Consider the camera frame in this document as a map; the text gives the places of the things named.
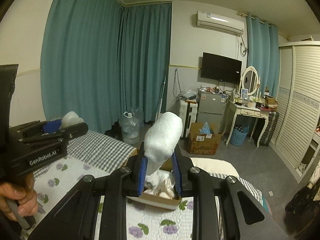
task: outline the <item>wardrobe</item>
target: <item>wardrobe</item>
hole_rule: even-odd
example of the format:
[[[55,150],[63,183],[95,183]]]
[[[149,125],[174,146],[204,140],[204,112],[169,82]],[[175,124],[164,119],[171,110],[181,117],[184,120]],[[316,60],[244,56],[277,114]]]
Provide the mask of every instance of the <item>wardrobe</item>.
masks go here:
[[[285,43],[279,54],[279,120],[270,146],[300,182],[320,150],[320,41]]]

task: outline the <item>louvered door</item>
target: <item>louvered door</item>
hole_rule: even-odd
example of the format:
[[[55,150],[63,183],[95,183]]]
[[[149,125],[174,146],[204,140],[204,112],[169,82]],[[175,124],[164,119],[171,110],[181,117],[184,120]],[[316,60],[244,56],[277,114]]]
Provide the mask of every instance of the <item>louvered door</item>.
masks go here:
[[[297,168],[319,118],[320,47],[293,47],[293,89],[277,147]]]
[[[280,50],[280,76],[279,88],[276,96],[278,102],[277,111],[279,112],[279,119],[272,136],[272,141],[276,145],[280,129],[282,127],[285,114],[287,113],[291,83],[292,83],[292,68],[293,68],[293,55],[292,47],[284,47]]]

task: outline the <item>bottle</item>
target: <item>bottle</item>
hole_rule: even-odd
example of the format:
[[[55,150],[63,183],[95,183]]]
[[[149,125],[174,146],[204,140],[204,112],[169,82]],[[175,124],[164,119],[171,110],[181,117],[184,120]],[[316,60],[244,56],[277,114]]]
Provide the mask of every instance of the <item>bottle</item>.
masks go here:
[[[139,120],[132,113],[124,112],[120,125],[125,143],[135,144],[139,141]]]

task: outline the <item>black flat screen tv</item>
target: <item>black flat screen tv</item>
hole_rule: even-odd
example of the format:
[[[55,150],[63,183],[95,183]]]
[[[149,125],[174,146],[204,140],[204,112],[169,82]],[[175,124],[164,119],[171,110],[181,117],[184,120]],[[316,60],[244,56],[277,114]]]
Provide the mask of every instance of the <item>black flat screen tv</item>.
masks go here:
[[[239,84],[241,65],[240,60],[204,52],[201,77]]]

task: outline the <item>human hand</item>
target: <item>human hand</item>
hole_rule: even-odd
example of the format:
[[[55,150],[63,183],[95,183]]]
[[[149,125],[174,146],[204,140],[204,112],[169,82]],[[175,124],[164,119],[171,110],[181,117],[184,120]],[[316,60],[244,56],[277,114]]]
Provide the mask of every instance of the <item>human hand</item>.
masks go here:
[[[35,179],[33,173],[25,177],[24,186],[18,186],[9,182],[0,184],[0,210],[10,220],[17,221],[15,215],[8,206],[5,197],[18,200],[18,214],[21,217],[32,216],[38,211],[37,193],[33,190]]]

